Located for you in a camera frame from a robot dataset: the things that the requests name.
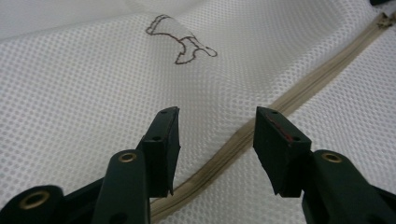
screw hole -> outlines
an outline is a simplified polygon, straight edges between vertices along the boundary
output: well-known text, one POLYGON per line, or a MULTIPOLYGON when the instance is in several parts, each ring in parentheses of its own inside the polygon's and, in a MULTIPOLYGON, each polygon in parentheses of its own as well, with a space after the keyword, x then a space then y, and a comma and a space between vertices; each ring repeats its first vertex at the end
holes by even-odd
POLYGON ((124 153, 119 156, 119 161, 121 162, 129 162, 136 160, 137 156, 134 153, 124 153))
POLYGON ((331 161, 331 162, 341 162, 342 161, 341 157, 339 157, 335 154, 332 154, 332 153, 328 153, 328 152, 323 153, 322 158, 326 161, 331 161))
POLYGON ((20 202, 20 208, 24 210, 36 208, 46 202, 49 197, 50 194, 45 190, 31 193, 20 202))
POLYGON ((128 220, 128 217, 125 213, 117 213, 111 216, 110 220, 108 221, 109 224, 123 224, 128 220))

black line drawing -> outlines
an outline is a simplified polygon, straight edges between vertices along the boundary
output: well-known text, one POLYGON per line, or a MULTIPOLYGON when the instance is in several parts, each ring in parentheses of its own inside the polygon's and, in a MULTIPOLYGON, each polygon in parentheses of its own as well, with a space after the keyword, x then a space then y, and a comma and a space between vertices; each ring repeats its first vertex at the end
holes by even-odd
POLYGON ((167 27, 166 24, 168 22, 171 22, 172 24, 177 21, 167 15, 158 16, 151 23, 150 27, 146 29, 146 33, 148 33, 149 35, 170 36, 183 47, 183 50, 177 55, 175 64, 184 64, 191 62, 196 58, 195 53, 198 50, 203 50, 210 57, 218 56, 218 53, 215 50, 201 44, 191 32, 188 32, 187 35, 176 35, 169 32, 170 29, 167 27))

white mesh fabric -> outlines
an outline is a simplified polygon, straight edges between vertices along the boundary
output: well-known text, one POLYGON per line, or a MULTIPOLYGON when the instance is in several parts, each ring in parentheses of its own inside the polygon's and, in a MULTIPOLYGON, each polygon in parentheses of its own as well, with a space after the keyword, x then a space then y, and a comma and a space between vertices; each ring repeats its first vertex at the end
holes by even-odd
POLYGON ((177 105, 176 186, 246 121, 342 49, 375 17, 366 1, 207 1, 166 26, 192 31, 210 57, 175 64, 182 46, 133 14, 0 42, 0 203, 36 185, 69 193, 134 148, 157 111, 177 105))
POLYGON ((141 5, 124 0, 2 0, 0 39, 142 10, 141 5))
POLYGON ((396 29, 290 116, 313 149, 346 155, 373 185, 396 193, 396 29))
MULTIPOLYGON (((385 32, 289 119, 349 157, 366 179, 396 192, 396 29, 385 32)), ((301 199, 275 196, 253 148, 207 190, 161 223, 305 223, 301 199)))

beige zipper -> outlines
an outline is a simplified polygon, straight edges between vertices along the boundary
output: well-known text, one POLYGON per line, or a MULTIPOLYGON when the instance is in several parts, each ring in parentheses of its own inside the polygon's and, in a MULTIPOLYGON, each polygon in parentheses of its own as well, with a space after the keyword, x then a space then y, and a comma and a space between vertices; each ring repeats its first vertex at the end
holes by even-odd
MULTIPOLYGON (((394 20, 380 15, 349 46, 321 67, 301 79, 269 107, 288 116, 322 90, 340 74, 364 49, 379 37, 394 20)), ((153 223, 176 212, 204 191, 221 173, 230 167, 253 145, 254 119, 240 128, 197 173, 181 184, 173 197, 151 203, 153 223)))

mesh bag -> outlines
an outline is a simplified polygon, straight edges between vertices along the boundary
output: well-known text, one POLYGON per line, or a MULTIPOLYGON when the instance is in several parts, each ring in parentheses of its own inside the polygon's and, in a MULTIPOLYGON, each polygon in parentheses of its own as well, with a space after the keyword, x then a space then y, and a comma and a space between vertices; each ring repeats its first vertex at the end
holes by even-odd
MULTIPOLYGON (((379 13, 362 0, 186 1, 170 9, 172 2, 125 2, 136 11, 2 35, 8 38, 0 41, 1 206, 32 186, 53 184, 67 194, 102 177, 109 158, 134 148, 156 112, 171 105, 181 108, 178 186, 254 117, 257 105, 271 104, 379 13), (181 57, 183 52, 189 57, 181 57)), ((114 14, 128 12, 123 10, 114 14)), ((265 176, 251 152, 243 158, 237 164, 247 160, 255 164, 254 174, 265 176)), ((239 182, 243 171, 228 177, 227 171, 220 179, 239 182)), ((237 193, 229 187, 228 193, 237 193)), ((257 193, 270 185, 263 180, 250 188, 256 191, 249 193, 257 193)), ((216 197, 223 193, 215 192, 216 197)), ((215 211, 216 197, 199 203, 200 210, 184 212, 191 214, 188 221, 242 222, 233 216, 195 215, 215 211)), ((267 219, 255 203, 244 202, 252 207, 240 213, 247 222, 293 222, 281 209, 279 218, 267 219)), ((230 204, 221 208, 236 209, 230 204)), ((290 209, 300 211, 298 205, 290 209)))

